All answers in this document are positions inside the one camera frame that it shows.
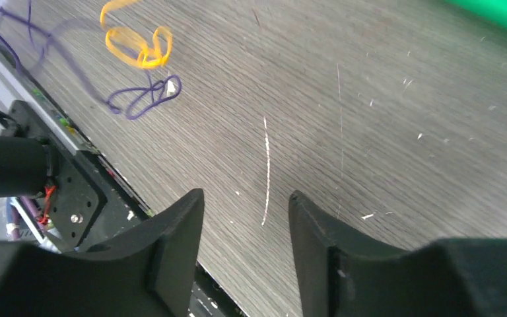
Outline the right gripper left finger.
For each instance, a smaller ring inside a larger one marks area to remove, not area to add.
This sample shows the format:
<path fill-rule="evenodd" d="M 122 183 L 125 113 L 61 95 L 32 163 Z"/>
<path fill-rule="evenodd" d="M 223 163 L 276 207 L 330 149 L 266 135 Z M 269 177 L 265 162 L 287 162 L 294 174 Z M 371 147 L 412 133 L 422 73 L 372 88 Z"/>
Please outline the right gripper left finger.
<path fill-rule="evenodd" d="M 203 214 L 194 189 L 87 252 L 0 241 L 0 316 L 186 316 Z"/>

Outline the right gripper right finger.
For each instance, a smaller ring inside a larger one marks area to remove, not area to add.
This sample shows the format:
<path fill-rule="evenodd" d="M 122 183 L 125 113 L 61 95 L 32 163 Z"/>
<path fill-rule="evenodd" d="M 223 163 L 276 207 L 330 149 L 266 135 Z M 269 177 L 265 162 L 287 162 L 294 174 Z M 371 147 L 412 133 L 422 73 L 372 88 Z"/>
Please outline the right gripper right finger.
<path fill-rule="evenodd" d="M 408 251 L 288 203 L 305 316 L 507 316 L 507 238 L 442 238 Z"/>

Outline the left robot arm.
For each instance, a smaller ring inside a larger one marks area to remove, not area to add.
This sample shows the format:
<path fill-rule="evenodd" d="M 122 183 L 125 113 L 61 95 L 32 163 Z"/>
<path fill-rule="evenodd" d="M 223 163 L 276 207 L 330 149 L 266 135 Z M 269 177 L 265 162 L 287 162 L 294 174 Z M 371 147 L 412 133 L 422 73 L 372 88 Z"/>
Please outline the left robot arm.
<path fill-rule="evenodd" d="M 36 195 L 58 170 L 59 152 L 53 145 L 0 135 L 0 197 Z"/>

